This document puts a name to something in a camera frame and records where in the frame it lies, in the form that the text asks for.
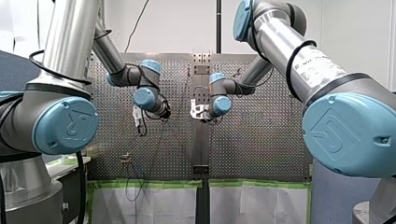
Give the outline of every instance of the vertical metal post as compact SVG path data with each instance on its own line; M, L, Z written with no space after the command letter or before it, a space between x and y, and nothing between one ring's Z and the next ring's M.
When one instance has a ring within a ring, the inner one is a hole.
M71 78L85 79L99 5L99 0L55 2L43 58L45 67Z
M211 55L194 54L194 61L191 64L193 96L198 105L208 104L210 99L209 93L209 76L211 72ZM193 177L202 180L202 187L197 190L196 220L197 224L210 223L210 191L209 191L209 139L210 127L207 123L195 120L193 125L193 151L192 151L192 169Z
M221 53L221 0L217 0L216 9L216 53Z

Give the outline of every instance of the white wall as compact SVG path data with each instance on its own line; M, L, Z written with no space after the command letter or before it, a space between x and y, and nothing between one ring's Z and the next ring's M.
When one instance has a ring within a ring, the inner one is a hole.
M146 0L106 0L106 27L124 51L129 34ZM321 0L292 0L308 18L309 38L320 44ZM222 1L223 53L254 53L250 46L233 40L233 16L240 0ZM216 51L215 0L150 0L133 36L129 52Z
M348 72L366 73L390 88L393 8L392 0L324 0L323 50Z

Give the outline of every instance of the metal bracket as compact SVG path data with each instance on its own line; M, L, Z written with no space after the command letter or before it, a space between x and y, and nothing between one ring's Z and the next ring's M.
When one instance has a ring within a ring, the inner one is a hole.
M206 111L209 110L209 105L197 105L195 99L191 99L191 111L190 114L193 119L211 119L207 116Z
M195 65L194 74L195 75L210 75L212 69L210 65Z
M208 165L194 165L192 170L195 175L208 175L209 174L209 166Z

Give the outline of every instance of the green tape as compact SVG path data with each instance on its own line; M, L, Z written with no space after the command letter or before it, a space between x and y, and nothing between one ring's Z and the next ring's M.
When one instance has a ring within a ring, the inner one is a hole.
M306 224L311 224L311 195L312 194L312 186L309 185L307 192L307 206L306 206Z
M280 181L250 180L250 179L209 180L209 187L211 188L227 188L227 187L242 187L242 186L278 188L278 189L309 189L310 183L280 182Z
M143 189L197 189L202 187L202 181L192 180L192 181L156 181L156 180L100 180L92 181L91 185L95 189L123 189L127 188L143 188Z
M88 216L89 224L92 224L93 194L96 189L124 189L128 183L128 188L140 188L143 180L117 179L99 180L88 182ZM198 189L202 187L201 180L191 181L158 181L146 180L143 189Z

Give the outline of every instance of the metal frame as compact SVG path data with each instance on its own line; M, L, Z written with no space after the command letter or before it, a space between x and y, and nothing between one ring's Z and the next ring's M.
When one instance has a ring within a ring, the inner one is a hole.
M179 53L169 53L169 54L157 54L157 53L124 53L121 54L122 58L126 61L126 62L133 62L133 63L138 63L139 61L146 59L146 58L150 58L153 60L157 60L160 63L164 63L165 68L165 75L162 75L162 82L161 82L161 86L163 86L162 90L164 91L164 93L168 94L169 100L176 100L173 103L173 119L175 118L175 116L179 116L177 113L178 106L176 104L181 104L181 100L183 101L182 104L185 104L183 106L181 106L180 108L183 109L182 113L185 113L182 115L182 118L177 118L176 120L173 120L173 122L176 122L176 125L178 125L180 122L188 122L191 125L191 128L189 126L188 129L184 129L182 132L191 132L191 136L189 137L189 141L191 141L190 143L188 143L187 145L191 144L191 148L186 148L186 151L183 152L185 153L184 159L182 160L188 160L190 162L190 165L186 166L186 167L181 167L178 166L176 167L169 167L166 168L167 165L164 163L159 167L156 167L157 170L159 170L159 175L155 175L155 176L145 176L145 178L147 179L161 179L161 180L175 180L175 179L202 179L202 178L255 178L255 179L272 179L272 180L280 180L280 181L309 181L309 164L311 164L312 162L312 157L309 154L309 152L304 148L304 141L303 141L303 137L302 135L300 136L299 132L301 132L301 104L299 102L297 102L296 100L290 99L290 102L293 106L292 109L292 127L290 127L291 131L293 133L295 133L294 136L292 136L291 138L295 139L299 139L299 144L296 146L296 148L294 148L295 146L293 146L294 143L288 144L288 145L282 145L285 148L281 148L284 149L283 150L283 154L285 153L295 153L295 151L298 151L299 156L297 160L294 160L294 158L290 158L288 160L288 162L300 162L299 166L295 169L303 169L298 175L294 175L292 172L290 172L290 174L287 174L288 170L291 168L288 168L288 166L282 166L283 170L277 172L277 174L282 174L282 175L263 175L262 173L257 174L257 175L239 175L239 174L243 174L243 173L235 173L235 175L222 175L219 172L215 172L213 173L213 171L218 171L219 169L221 169L221 164L218 164L217 166L213 167L213 165L216 161L213 161L212 159L216 160L216 158L212 158L211 159L211 155L214 152L217 152L219 149L218 148L211 148L211 141L213 140L213 134L218 134L218 133L224 133L224 132L228 132L228 129L219 129L217 130L217 128L220 128L220 126L216 126L216 127L209 127L209 125L202 123L199 120L194 120L190 118L189 115L189 111L190 111L190 99L191 97L194 97L197 104L202 104L204 102L204 100L209 101L209 95L208 92L205 89L202 88L197 88L195 89L195 87L197 86L202 86L204 88L208 88L208 79L209 79L209 74L213 73L213 72L218 72L218 71L223 71L226 72L227 75L229 76L235 67L247 67L255 58L256 55L237 55L237 54L202 54L202 53L194 53L194 54L179 54ZM182 70L180 71L180 69L177 70L177 74L175 74L175 77L173 77L173 74L169 74L171 70L171 68L173 66L178 67L180 64L182 65ZM240 106L243 106L241 104L243 104L244 102L249 103L249 105L251 104L260 104L260 102L262 102L263 98L267 98L265 97L266 94L268 93L269 98L271 97L275 97L275 99L281 99L282 97L286 97L289 95L289 92L287 91L287 86L286 83L284 82L284 80L281 78L281 76L279 74L274 75L276 77L273 77L273 80L275 83L270 83L269 85L273 85L272 87L267 87L264 86L262 88L258 89L258 93L252 95L252 96L248 96L248 97L244 97L243 100L234 99L234 105L236 106L236 108L234 108L233 110L241 110ZM183 91L184 95L180 96L181 91L175 91L172 89L178 89L180 88L180 84L184 83L182 80L180 80L182 78L186 78L187 82L186 85L188 85L188 87L186 88L186 91ZM106 152L106 159L101 159L101 163L96 163L95 164L95 160L93 160L93 163L91 165L91 172L90 172L90 178L94 178L94 179L112 179L115 177L125 177L127 176L127 174L125 173L125 171L121 171L119 175L103 175L103 174L94 174L95 172L97 172L98 170L98 165L104 165L105 168L101 169L101 172L110 172L111 170L110 167L114 167L114 165L119 165L120 163L115 164L114 162L119 162L119 158L120 156L126 154L127 152L127 148L129 145L132 144L131 142L131 137L134 133L134 121L132 120L132 117L130 119L129 116L132 116L132 112L128 112L129 108L132 108L132 102L131 102L131 96L132 96L132 92L133 89L132 88L121 88L121 89L117 89L117 88L112 88L107 86L105 80L105 71L102 65L99 64L99 62L95 62L92 63L92 71L90 72L90 78L92 78L93 80L95 80L95 85L93 87L93 101L99 105L99 107L102 107L102 113L105 113L105 117L102 118L102 124L104 123L109 123L109 122L113 122L112 120L114 120L114 118L111 118L109 115L111 114L112 116L117 116L120 121L120 125L116 125L116 124L111 124L111 127L107 127L109 128L108 130L103 130L100 129L99 130L99 134L96 138L96 140L100 139L102 136L107 136L110 137L111 139L109 139L109 142L104 142L102 140L102 143L99 146L96 146L95 143L93 143L93 147L99 147L99 148L103 148L103 147L109 147L109 145L111 145L111 141L113 141L113 139L119 139L119 144L118 147L113 147L113 151L112 152ZM269 91L265 91L263 92L262 89L265 88L270 88L270 90L273 90L272 92ZM272 104L271 101L268 103L267 105L263 105L262 107L268 108L268 110L270 110L271 112L271 105L268 104ZM229 122L228 125L233 125L233 126L237 126L238 123L234 123L232 120L234 117L233 115L227 115L224 118L223 122ZM251 117L247 116L246 119L257 119L256 117ZM282 127L284 128L285 122L287 122L285 119L281 119L281 122L283 122ZM161 129L158 124L155 124L154 122L149 121L149 127L150 129L152 128L152 131L154 131L154 133L160 132ZM260 126L259 129L261 130L261 132L266 133L267 127L264 126ZM114 137L112 134L116 133L116 132L121 132L122 137L121 136L116 136ZM280 141L283 142L288 142L288 137L284 137L285 134L281 134L281 136L279 136L278 138L280 138ZM243 132L240 133L241 136L249 136L250 132ZM186 143L181 143L181 142L177 142L174 144L170 144L169 146L171 147L177 147L180 144L184 144L185 147L188 147L186 145ZM162 147L162 150L171 150L170 148L167 147ZM237 151L237 150L246 150L245 148L234 148L233 152ZM136 160L147 160L149 158L149 153L152 153L151 151L145 151L145 152L139 152L140 153L140 157L133 157L132 160L136 161ZM258 158L255 156L254 151L245 151L244 156L248 156L248 157L252 157L251 159L257 160ZM169 160L170 158L162 158L162 155L159 155L159 160ZM180 160L180 158L178 157L174 157L172 158L173 160ZM136 165L139 166L142 163L140 161L136 162ZM251 167L251 168L247 168L246 165L243 167L244 169L255 169L255 167ZM183 173L183 176L175 176L175 175L170 175L170 176L160 176L160 174L164 174L161 173L162 172L166 172L166 169L171 169L173 171L175 171L175 169L184 169L185 172Z

